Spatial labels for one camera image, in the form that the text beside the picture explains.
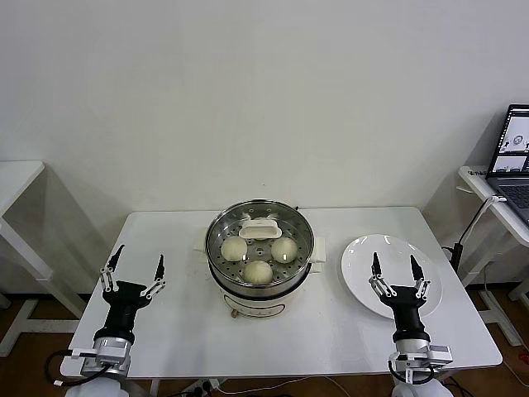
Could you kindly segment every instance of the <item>black cable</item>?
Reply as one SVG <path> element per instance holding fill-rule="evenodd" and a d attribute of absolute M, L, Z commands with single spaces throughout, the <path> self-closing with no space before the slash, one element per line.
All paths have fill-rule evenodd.
<path fill-rule="evenodd" d="M 56 358 L 56 357 L 68 357 L 68 356 L 71 356 L 72 355 L 72 350 L 58 350 L 57 352 L 53 352 L 51 353 L 48 358 L 46 358 L 46 362 L 44 364 L 44 376 L 45 378 L 54 386 L 59 386 L 59 387 L 71 387 L 71 386 L 79 386 L 79 385 L 83 385 L 91 380 L 94 380 L 96 378 L 98 378 L 99 376 L 101 376 L 102 374 L 104 374 L 105 372 L 107 372 L 108 368 L 110 368 L 110 366 L 104 366 L 99 372 L 96 372 L 95 374 L 87 377 L 87 378 L 84 378 L 84 379 L 80 379 L 80 380 L 72 380 L 72 381 L 65 381 L 65 380 L 60 380 L 62 383 L 60 385 L 56 385 L 55 384 L 55 381 L 56 379 L 54 379 L 54 377 L 51 375 L 50 373 L 50 364 L 51 364 L 51 361 Z M 96 355 L 95 354 L 92 354 L 92 353 L 82 353 L 80 354 L 81 357 L 95 357 Z"/>
<path fill-rule="evenodd" d="M 461 395 L 463 397 L 465 397 L 464 393 L 466 393 L 467 395 L 469 395 L 470 397 L 474 397 L 474 395 L 472 393 L 470 393 L 466 388 L 464 388 L 462 385 L 460 385 L 460 382 L 458 382 L 457 380 L 454 379 L 454 376 L 451 376 L 449 377 L 448 379 L 452 380 L 452 382 L 454 382 L 454 386 L 457 387 L 460 392 L 461 392 Z"/>
<path fill-rule="evenodd" d="M 400 380 L 403 383 L 407 383 L 406 378 L 402 378 L 397 372 L 395 372 L 395 370 L 393 369 L 393 365 L 391 364 L 391 360 L 388 361 L 388 368 L 389 372 L 391 372 L 391 375 L 397 378 L 397 380 Z M 434 376 L 433 368 L 429 366 L 428 369 L 430 370 L 430 375 L 421 380 L 412 380 L 412 385 L 424 385 L 425 383 L 428 383 L 430 380 L 432 380 Z"/>
<path fill-rule="evenodd" d="M 478 212 L 474 215 L 474 217 L 472 218 L 472 220 L 470 221 L 469 223 L 469 226 L 466 227 L 465 231 L 463 232 L 463 234 L 461 235 L 459 241 L 458 241 L 458 244 L 461 243 L 461 241 L 463 240 L 463 237 L 465 236 L 465 234 L 469 231 L 470 227 L 472 226 L 472 223 L 474 223 L 474 221 L 476 220 L 476 218 L 478 217 L 479 215 L 479 212 L 483 209 L 483 207 L 485 206 L 485 204 L 487 203 L 488 200 L 485 200 L 481 203 L 481 205 L 479 206 L 479 209 L 478 209 Z"/>

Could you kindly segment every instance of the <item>table leg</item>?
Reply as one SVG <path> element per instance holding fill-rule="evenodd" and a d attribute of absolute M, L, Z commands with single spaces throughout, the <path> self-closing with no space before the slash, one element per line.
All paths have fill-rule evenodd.
<path fill-rule="evenodd" d="M 158 397 L 159 387 L 160 387 L 160 379 L 153 379 L 150 382 L 150 397 Z"/>
<path fill-rule="evenodd" d="M 518 287 L 509 292 L 509 299 L 519 300 L 527 292 L 529 292 L 529 278 L 525 279 Z"/>
<path fill-rule="evenodd" d="M 0 309 L 7 309 L 9 306 L 11 306 L 9 299 L 0 294 Z"/>
<path fill-rule="evenodd" d="M 57 298 L 75 317 L 81 318 L 86 303 L 31 249 L 17 232 L 0 218 L 0 236 L 26 260 L 24 268 Z"/>
<path fill-rule="evenodd" d="M 7 357 L 23 332 L 32 333 L 74 333 L 79 320 L 40 320 L 30 319 L 38 304 L 36 299 L 28 299 L 18 311 L 11 327 L 0 342 L 0 357 Z"/>
<path fill-rule="evenodd" d="M 508 252 L 517 245 L 507 229 L 498 223 L 460 266 L 461 284 L 466 287 L 498 253 Z"/>
<path fill-rule="evenodd" d="M 479 296 L 487 305 L 488 310 L 480 310 L 479 315 L 485 324 L 497 324 L 511 346 L 521 346 L 522 341 L 514 331 L 514 326 L 505 314 L 494 295 L 487 291 L 479 291 Z"/>

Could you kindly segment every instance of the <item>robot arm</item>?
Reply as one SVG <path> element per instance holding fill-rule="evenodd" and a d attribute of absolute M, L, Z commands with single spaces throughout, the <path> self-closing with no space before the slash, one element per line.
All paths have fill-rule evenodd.
<path fill-rule="evenodd" d="M 369 283 L 380 301 L 393 310 L 396 327 L 393 341 L 397 351 L 389 357 L 390 372 L 405 384 L 424 385 L 432 380 L 435 370 L 452 362 L 452 355 L 448 346 L 430 344 L 419 308 L 427 301 L 431 281 L 424 279 L 422 268 L 413 256 L 410 261 L 415 285 L 389 285 L 382 276 L 375 252 Z"/>
<path fill-rule="evenodd" d="M 68 390 L 69 397 L 92 395 L 88 391 L 99 387 L 107 387 L 106 395 L 114 395 L 111 390 L 115 389 L 119 380 L 126 378 L 131 364 L 130 350 L 135 339 L 132 329 L 136 312 L 150 304 L 153 297 L 165 287 L 163 255 L 160 255 L 155 279 L 151 285 L 120 280 L 114 282 L 112 274 L 116 270 L 123 247 L 120 246 L 107 265 L 100 270 L 102 297 L 110 305 L 110 309 L 104 326 L 94 335 L 93 348 L 59 351 L 46 362 L 45 375 L 51 383 L 56 386 L 76 386 Z M 86 378 L 75 381 L 54 380 L 49 373 L 49 364 L 55 356 L 84 358 L 81 374 Z"/>

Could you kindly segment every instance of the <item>white plate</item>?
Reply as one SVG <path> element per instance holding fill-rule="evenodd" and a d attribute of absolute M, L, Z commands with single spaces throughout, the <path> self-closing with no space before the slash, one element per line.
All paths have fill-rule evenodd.
<path fill-rule="evenodd" d="M 379 296 L 369 284 L 373 252 L 377 252 L 382 276 L 389 285 L 414 286 L 410 255 L 422 267 L 425 280 L 430 280 L 427 302 L 419 308 L 421 317 L 431 314 L 439 305 L 442 296 L 441 279 L 435 266 L 415 246 L 393 236 L 370 234 L 359 237 L 347 246 L 341 257 L 341 272 L 350 292 L 368 309 L 387 318 L 393 318 L 393 311 L 382 304 Z"/>

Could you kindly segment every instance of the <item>steamed bun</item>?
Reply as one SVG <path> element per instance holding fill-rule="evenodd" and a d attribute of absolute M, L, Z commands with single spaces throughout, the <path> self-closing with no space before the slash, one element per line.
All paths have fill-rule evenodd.
<path fill-rule="evenodd" d="M 242 278 L 247 283 L 268 284 L 273 278 L 272 268 L 264 261 L 253 261 L 243 270 Z"/>
<path fill-rule="evenodd" d="M 221 246 L 221 253 L 229 262 L 238 262 L 245 259 L 248 252 L 248 246 L 244 238 L 228 237 Z"/>
<path fill-rule="evenodd" d="M 288 237 L 278 238 L 272 244 L 272 257 L 279 263 L 290 263 L 296 259 L 298 245 Z"/>

